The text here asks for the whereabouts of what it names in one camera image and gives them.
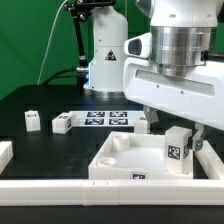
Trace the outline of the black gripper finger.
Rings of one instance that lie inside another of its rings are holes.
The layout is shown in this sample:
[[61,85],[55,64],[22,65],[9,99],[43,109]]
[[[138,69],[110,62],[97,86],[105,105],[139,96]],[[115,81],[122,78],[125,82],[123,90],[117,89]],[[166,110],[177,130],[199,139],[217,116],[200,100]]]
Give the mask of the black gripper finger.
[[204,138],[208,134],[208,127],[201,123],[195,124],[196,133],[192,137],[192,150],[199,151],[203,148]]
[[159,121],[157,111],[151,107],[144,107],[143,112],[148,122],[148,129],[151,129],[151,126]]

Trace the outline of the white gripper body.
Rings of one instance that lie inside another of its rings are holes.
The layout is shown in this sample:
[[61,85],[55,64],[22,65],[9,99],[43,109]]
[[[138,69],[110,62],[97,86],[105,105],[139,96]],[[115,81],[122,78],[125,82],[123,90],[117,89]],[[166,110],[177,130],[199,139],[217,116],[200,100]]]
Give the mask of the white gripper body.
[[175,80],[159,74],[155,63],[129,57],[123,89],[131,101],[224,131],[224,63],[188,67]]

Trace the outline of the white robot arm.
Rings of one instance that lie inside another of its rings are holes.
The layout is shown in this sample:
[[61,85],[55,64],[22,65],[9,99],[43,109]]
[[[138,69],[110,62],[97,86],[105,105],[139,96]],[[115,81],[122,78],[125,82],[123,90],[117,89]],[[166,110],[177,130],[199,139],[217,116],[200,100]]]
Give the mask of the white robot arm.
[[150,31],[129,39],[111,6],[93,10],[94,56],[85,91],[122,94],[144,112],[196,123],[193,149],[207,128],[224,131],[224,62],[212,50],[224,0],[136,0]]

